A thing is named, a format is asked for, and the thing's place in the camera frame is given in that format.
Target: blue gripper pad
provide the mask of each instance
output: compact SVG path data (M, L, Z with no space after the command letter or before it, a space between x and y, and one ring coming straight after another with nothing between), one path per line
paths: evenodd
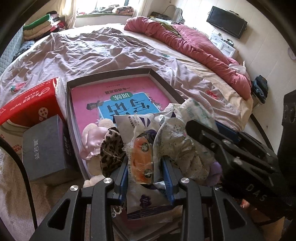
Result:
M230 129L229 127L223 125L222 123L220 123L218 121L216 121L216 125L218 127L219 132L222 135L231 139L234 144L239 144L240 137L239 137L239 133L237 131Z
M128 167L126 166L123 176L122 176L121 183L120 183L119 200L121 203L123 203L125 201L127 191L128 191Z
M126 199L128 190L128 158L125 157L122 165L111 173L111 178L114 180L114 191L110 194L110 198L118 199L123 203Z
M173 193L173 183L170 178L170 173L168 171L167 164L163 158L162 158L162 168L163 168L163 180L165 182L166 196L167 196L167 199L170 201L171 205L173 205L175 201L175 197Z
M179 169L172 167L170 161L171 158L169 156L161 157L166 196L171 205L175 205L176 200L179 200L182 196L179 190L179 179L183 176Z

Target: window sill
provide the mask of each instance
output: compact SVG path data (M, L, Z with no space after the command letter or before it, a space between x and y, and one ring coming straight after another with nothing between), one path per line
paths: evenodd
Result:
M99 16L107 16L107 15L116 15L116 16L124 16L124 17L132 17L132 15L121 15L116 13L89 13L84 15L77 15L77 18L91 18L91 17L99 17Z

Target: pink book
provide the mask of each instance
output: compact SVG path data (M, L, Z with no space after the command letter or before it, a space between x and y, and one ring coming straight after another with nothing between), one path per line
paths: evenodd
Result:
M71 96L80 134L103 118L157 113L171 102L148 76L77 86Z

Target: leopard print fabric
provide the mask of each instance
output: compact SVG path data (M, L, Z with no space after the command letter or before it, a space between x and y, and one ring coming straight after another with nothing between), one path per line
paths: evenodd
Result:
M111 173L119 168L125 156L123 141L116 127L108 129L107 134L101 143L101 170L105 177L110 177Z

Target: white cabinet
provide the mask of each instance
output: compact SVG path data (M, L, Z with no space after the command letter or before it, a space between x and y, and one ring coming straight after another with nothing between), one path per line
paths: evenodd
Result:
M237 50L224 42L222 39L215 35L210 36L210 41L218 48L220 51L229 58L236 58L237 57Z

